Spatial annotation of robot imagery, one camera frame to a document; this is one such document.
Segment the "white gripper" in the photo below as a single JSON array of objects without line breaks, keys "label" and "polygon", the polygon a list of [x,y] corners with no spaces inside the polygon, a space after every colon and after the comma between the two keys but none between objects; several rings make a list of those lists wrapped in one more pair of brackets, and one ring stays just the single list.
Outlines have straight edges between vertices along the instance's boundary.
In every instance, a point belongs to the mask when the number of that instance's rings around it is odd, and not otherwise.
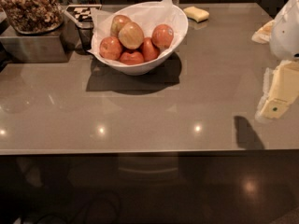
[{"label": "white gripper", "polygon": [[299,97],[299,0],[289,0],[276,17],[256,31],[251,40],[266,44],[283,60],[263,75],[263,96],[255,118],[260,122],[280,119]]}]

